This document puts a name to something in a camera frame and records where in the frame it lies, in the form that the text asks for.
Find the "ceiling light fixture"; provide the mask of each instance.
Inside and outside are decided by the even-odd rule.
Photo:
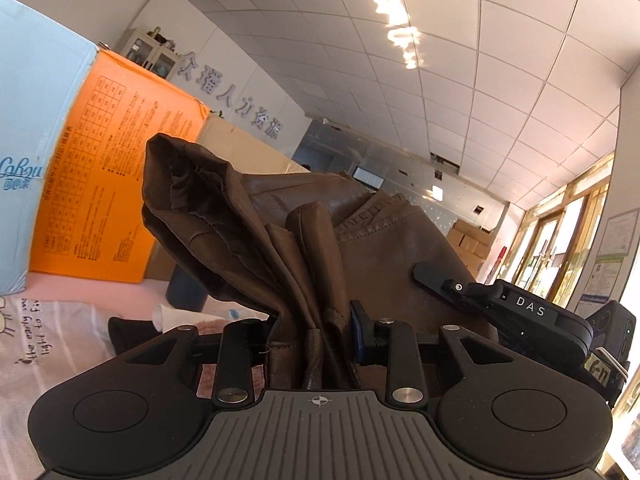
[[[409,25],[409,14],[404,8],[402,0],[373,0],[378,6],[376,12],[389,16],[389,25],[392,28],[386,35],[387,39],[395,46],[402,48],[402,58],[408,69],[418,67],[415,45],[419,43],[420,32],[415,27],[401,27]]]
[[[438,186],[431,187],[431,193],[433,194],[434,199],[442,202],[442,188]]]

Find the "gray ribbed plate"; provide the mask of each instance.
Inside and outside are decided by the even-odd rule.
[[[42,480],[68,477],[48,473]],[[266,391],[214,418],[171,465],[140,480],[498,480],[453,454],[427,420],[373,392]],[[595,480],[593,470],[566,477]]]

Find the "leather garment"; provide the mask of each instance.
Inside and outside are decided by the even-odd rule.
[[[269,388],[380,388],[379,370],[353,363],[350,300],[416,332],[458,324],[495,338],[413,281],[424,260],[472,281],[422,209],[347,174],[241,174],[198,144],[157,134],[143,201],[145,226],[212,297],[276,318]]]

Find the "silver screw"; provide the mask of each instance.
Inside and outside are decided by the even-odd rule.
[[[247,400],[249,394],[240,388],[225,388],[218,393],[218,400],[227,404],[237,404],[243,400]]]
[[[415,388],[398,388],[391,396],[397,401],[403,404],[413,404],[414,402],[420,402],[424,395],[420,390]]]

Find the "white printed fabric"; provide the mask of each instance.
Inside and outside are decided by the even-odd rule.
[[[84,303],[0,297],[0,480],[42,473],[29,411],[50,388],[114,357],[112,316]]]

